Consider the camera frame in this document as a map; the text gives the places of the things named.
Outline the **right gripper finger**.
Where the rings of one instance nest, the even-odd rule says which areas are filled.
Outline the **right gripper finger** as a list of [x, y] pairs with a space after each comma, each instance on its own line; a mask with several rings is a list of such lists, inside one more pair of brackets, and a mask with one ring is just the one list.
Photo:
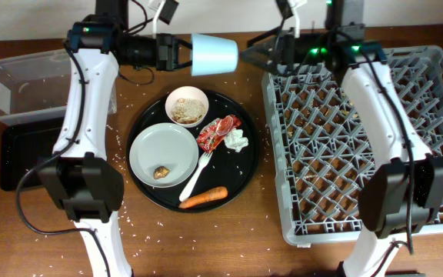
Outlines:
[[247, 48], [261, 46], [262, 48], [274, 48], [277, 34], [266, 32], [247, 41]]
[[240, 59], [251, 65], [271, 65], [268, 55], [260, 52], [240, 52]]

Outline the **light blue cup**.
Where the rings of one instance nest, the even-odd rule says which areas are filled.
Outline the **light blue cup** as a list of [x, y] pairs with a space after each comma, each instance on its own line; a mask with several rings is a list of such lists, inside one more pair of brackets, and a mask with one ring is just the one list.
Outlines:
[[238, 45], [226, 38], [192, 34], [191, 59], [192, 76], [234, 72], [238, 66]]

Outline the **pink bowl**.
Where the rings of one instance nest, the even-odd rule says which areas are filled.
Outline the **pink bowl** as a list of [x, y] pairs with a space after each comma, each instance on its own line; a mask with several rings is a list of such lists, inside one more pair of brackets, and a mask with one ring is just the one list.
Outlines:
[[208, 113], [207, 95], [199, 88], [183, 86], [171, 92], [165, 101], [167, 116], [178, 125], [192, 128], [199, 125]]

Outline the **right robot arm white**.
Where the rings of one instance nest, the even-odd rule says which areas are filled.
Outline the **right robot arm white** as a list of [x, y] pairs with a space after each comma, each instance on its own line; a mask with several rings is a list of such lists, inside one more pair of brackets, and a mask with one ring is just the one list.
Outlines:
[[365, 40], [363, 0], [330, 0], [325, 31], [273, 28], [250, 39], [241, 60], [273, 75], [292, 77], [322, 63], [353, 102], [371, 144], [375, 174], [358, 197], [363, 222], [340, 276], [383, 276], [401, 248], [432, 222], [443, 199], [443, 156], [415, 131], [378, 42]]

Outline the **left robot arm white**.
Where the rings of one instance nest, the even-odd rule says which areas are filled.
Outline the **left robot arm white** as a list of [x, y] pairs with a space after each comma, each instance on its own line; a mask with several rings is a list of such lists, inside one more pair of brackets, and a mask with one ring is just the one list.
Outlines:
[[65, 118], [52, 158], [38, 177], [58, 209], [80, 232], [95, 276], [132, 276], [118, 227], [124, 197], [122, 174], [107, 162], [108, 106], [122, 65], [172, 72], [181, 46], [171, 34], [154, 38], [128, 26], [126, 1], [98, 1], [95, 12], [73, 24], [64, 43], [72, 78]]

